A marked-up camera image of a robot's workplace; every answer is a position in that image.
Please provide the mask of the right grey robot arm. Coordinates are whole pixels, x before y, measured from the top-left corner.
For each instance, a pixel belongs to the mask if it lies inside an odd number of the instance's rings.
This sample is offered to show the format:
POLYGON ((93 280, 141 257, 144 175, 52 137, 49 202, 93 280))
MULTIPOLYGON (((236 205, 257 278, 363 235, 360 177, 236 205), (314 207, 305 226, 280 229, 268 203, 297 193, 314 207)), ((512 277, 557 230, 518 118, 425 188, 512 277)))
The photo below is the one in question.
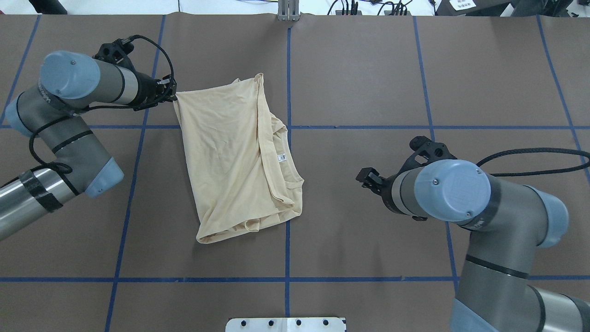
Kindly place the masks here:
POLYGON ((564 148, 521 148, 474 164, 444 143, 413 138, 413 154, 400 170, 382 177, 362 168, 356 180, 385 207, 416 221, 434 218, 470 232, 453 300, 452 332, 587 332, 589 303, 542 290, 528 279, 539 248, 559 243, 569 225, 565 204, 552 194, 507 181, 516 173, 489 174, 481 166, 515 154, 555 153, 588 158, 564 148))

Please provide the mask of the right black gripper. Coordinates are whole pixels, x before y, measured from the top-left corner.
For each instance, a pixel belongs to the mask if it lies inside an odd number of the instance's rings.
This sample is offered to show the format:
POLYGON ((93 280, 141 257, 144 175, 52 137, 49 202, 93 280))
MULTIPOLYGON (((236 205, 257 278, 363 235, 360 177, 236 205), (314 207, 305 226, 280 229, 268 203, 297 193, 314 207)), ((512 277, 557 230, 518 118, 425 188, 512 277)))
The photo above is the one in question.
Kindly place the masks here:
POLYGON ((415 169, 421 169, 439 160, 456 160, 448 147, 441 142, 435 142, 424 135, 416 136, 409 143, 413 154, 401 166, 400 170, 388 177, 379 176, 375 168, 362 168, 356 176, 361 187, 369 189, 382 198, 385 207, 396 214, 410 216, 415 221, 426 221, 426 212, 415 213, 405 204, 402 193, 404 179, 415 169))

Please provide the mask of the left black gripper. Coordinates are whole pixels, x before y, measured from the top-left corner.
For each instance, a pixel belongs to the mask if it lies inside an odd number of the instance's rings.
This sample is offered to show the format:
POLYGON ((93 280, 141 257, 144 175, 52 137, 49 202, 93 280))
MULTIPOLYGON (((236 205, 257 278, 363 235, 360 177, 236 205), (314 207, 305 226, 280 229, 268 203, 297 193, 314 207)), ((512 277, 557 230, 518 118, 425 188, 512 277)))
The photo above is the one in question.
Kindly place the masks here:
POLYGON ((117 39, 111 43, 101 44, 94 59, 114 66, 119 72, 121 82, 116 98, 107 101, 109 105, 104 108, 144 111, 162 103, 178 100, 174 67, 168 53, 154 40, 145 41, 156 47, 164 56, 170 73, 163 78, 152 78, 137 71, 129 57, 134 50, 133 39, 117 39))

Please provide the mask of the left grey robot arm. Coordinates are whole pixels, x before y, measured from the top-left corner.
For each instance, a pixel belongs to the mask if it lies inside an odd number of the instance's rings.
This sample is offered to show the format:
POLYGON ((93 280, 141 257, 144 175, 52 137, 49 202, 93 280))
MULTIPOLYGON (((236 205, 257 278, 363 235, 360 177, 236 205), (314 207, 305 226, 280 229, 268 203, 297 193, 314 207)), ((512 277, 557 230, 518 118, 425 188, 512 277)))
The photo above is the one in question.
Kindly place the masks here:
POLYGON ((95 109, 144 111, 175 101, 176 91, 168 53, 142 35, 102 44, 93 56, 65 50, 48 54, 36 85, 6 107, 9 125, 28 138, 37 166, 1 187, 1 239, 56 212, 80 194, 97 197, 124 178, 82 114, 95 109), (137 39, 153 44, 164 55, 168 75, 153 78, 135 69, 129 54, 137 39))

